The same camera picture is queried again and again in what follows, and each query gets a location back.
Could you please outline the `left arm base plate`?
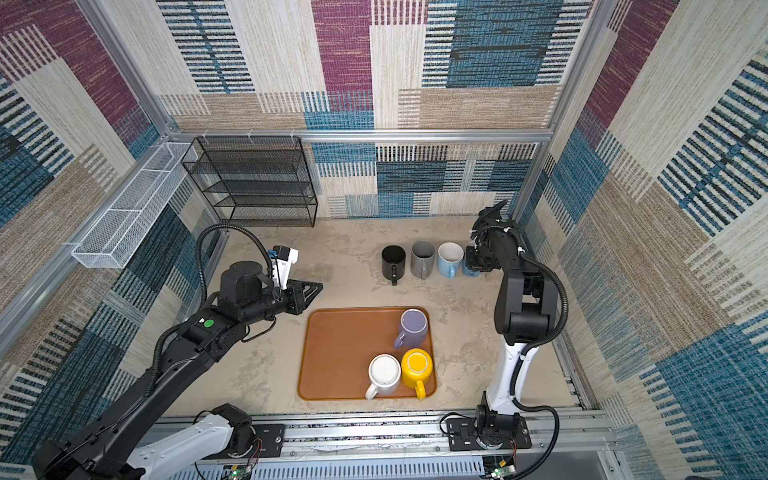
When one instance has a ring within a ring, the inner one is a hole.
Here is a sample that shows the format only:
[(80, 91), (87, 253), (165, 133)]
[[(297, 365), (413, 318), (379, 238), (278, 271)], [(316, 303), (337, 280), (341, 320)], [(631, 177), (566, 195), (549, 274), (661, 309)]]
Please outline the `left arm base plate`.
[(255, 424), (236, 427), (225, 450), (205, 457), (205, 460), (255, 461), (277, 458), (283, 446), (284, 424)]

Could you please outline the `black mug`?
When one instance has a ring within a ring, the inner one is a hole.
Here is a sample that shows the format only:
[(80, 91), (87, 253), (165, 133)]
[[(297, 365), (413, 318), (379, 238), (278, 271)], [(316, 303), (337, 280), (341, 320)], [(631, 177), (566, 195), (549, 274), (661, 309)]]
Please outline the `black mug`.
[(404, 276), (406, 252), (398, 245), (388, 245), (381, 252), (382, 274), (393, 286)]

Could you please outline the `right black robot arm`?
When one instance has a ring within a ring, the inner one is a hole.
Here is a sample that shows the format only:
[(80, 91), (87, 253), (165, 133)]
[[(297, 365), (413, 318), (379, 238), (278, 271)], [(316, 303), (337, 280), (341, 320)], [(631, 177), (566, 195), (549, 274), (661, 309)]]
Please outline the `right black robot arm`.
[(467, 271), (502, 272), (493, 315), (501, 353), (475, 418), (477, 444), (485, 449), (530, 446), (521, 416), (535, 411), (522, 403), (526, 376), (539, 348), (554, 340), (567, 321), (558, 313), (567, 304), (562, 284), (530, 254), (516, 222), (503, 217), (507, 203), (479, 212), (465, 248)]

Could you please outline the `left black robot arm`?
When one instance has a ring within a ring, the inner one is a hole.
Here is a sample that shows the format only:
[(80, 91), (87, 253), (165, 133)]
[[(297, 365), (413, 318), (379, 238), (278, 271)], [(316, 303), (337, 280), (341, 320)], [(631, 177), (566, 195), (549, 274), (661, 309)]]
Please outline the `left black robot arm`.
[(221, 275), (220, 288), (202, 292), (199, 309), (156, 341), (145, 373), (108, 409), (65, 442), (46, 442), (32, 457), (39, 479), (165, 479), (210, 455), (254, 453), (256, 433), (244, 411), (225, 404), (160, 441), (139, 443), (174, 401), (240, 342), (251, 325), (278, 315), (298, 316), (320, 294), (319, 282), (295, 280), (298, 252), (268, 250), (243, 233), (263, 260), (239, 261)]

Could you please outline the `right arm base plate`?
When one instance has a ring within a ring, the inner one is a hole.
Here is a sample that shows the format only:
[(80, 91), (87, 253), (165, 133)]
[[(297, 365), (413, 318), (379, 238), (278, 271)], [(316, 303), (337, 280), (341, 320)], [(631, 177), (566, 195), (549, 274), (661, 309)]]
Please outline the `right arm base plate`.
[(533, 444), (526, 420), (519, 414), (501, 415), (496, 423), (477, 429), (477, 420), (450, 416), (440, 421), (451, 451), (530, 449)]

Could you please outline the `light blue mug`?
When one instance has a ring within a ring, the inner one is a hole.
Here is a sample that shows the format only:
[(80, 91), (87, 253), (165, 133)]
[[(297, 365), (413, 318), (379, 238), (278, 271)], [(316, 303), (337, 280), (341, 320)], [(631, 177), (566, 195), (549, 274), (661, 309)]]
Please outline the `light blue mug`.
[(446, 278), (455, 278), (461, 270), (464, 249), (454, 242), (442, 243), (437, 250), (437, 267), (439, 273)]

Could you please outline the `grey mug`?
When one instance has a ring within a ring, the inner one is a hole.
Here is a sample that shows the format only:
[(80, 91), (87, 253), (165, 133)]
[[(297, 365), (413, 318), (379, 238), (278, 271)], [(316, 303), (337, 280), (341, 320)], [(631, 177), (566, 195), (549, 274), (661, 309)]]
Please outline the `grey mug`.
[(428, 241), (417, 241), (412, 245), (410, 272), (420, 280), (426, 280), (432, 273), (436, 256), (435, 246)]

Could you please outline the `purple mug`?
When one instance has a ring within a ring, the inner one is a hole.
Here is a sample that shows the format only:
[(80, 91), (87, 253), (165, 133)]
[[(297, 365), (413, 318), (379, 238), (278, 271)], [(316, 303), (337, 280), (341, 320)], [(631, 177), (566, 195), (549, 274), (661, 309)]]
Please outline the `purple mug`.
[(400, 317), (398, 334), (394, 340), (394, 348), (417, 348), (428, 334), (428, 319), (420, 309), (407, 309)]

